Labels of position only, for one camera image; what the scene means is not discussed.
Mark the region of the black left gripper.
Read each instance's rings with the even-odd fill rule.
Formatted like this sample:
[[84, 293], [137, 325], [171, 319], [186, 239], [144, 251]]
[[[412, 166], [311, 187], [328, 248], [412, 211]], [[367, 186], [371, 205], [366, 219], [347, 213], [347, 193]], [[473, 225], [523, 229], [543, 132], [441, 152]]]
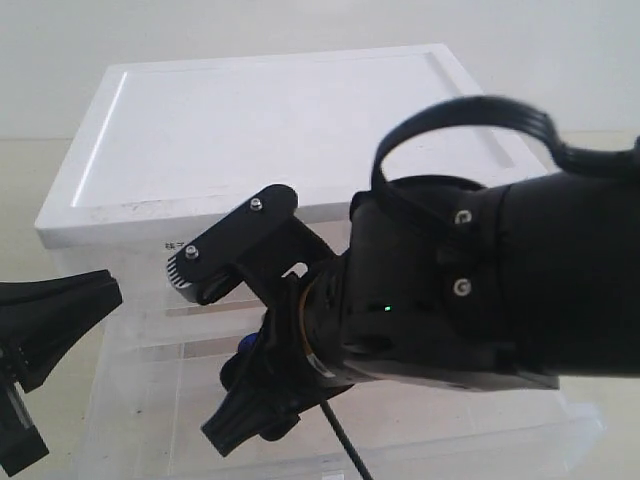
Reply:
[[107, 270], [1, 284], [1, 468], [16, 475], [49, 454], [18, 392], [39, 388], [39, 360], [62, 358], [122, 304]]

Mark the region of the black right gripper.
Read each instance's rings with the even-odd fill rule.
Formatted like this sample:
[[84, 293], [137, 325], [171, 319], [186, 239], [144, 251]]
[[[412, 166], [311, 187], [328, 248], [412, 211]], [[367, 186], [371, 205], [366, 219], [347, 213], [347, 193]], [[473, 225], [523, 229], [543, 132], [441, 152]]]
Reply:
[[395, 263], [330, 259], [265, 306], [251, 354], [238, 352], [220, 372], [226, 396], [201, 431], [211, 443], [275, 442], [320, 398], [394, 377]]

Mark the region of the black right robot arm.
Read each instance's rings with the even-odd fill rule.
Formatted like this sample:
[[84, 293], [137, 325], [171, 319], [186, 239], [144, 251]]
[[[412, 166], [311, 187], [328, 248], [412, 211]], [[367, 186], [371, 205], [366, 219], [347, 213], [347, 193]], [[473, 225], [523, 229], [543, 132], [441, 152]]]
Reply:
[[221, 454], [286, 435], [360, 383], [555, 390], [639, 373], [639, 152], [565, 148], [558, 173], [499, 187], [408, 177], [359, 192], [334, 252], [264, 188], [201, 238], [201, 304], [245, 284], [262, 325], [226, 362], [203, 425]]

